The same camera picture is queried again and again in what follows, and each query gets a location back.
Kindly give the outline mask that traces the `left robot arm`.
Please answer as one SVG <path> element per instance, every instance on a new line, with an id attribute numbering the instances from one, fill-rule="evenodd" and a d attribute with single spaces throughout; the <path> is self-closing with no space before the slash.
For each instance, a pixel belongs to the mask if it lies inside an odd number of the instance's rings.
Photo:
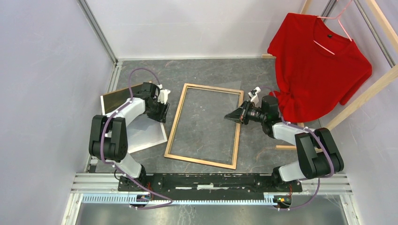
<path id="1" fill-rule="evenodd" d="M 89 139 L 91 156 L 110 164 L 130 178 L 130 186 L 142 191 L 147 186 L 143 165 L 131 153 L 167 141 L 164 129 L 170 90 L 161 84 L 144 82 L 120 106 L 92 119 Z"/>

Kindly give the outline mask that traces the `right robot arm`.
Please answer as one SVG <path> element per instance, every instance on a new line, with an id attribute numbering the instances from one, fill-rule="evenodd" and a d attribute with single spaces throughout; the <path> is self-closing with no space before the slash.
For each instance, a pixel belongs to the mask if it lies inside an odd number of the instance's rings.
<path id="1" fill-rule="evenodd" d="M 271 186 L 276 191 L 284 191 L 290 181 L 328 178 L 344 169 L 343 158 L 331 132 L 324 127 L 309 129 L 284 121 L 274 96 L 264 96 L 259 107 L 244 101 L 224 118 L 245 125 L 250 121 L 258 122 L 269 137 L 296 147 L 297 161 L 276 167 L 272 172 Z"/>

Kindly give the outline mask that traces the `glossy photo print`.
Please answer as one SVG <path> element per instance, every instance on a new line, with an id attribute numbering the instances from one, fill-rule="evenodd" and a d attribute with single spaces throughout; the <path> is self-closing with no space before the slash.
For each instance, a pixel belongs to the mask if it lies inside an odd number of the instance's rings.
<path id="1" fill-rule="evenodd" d="M 163 123 L 139 115 L 127 126 L 128 153 L 144 150 L 168 141 Z"/>

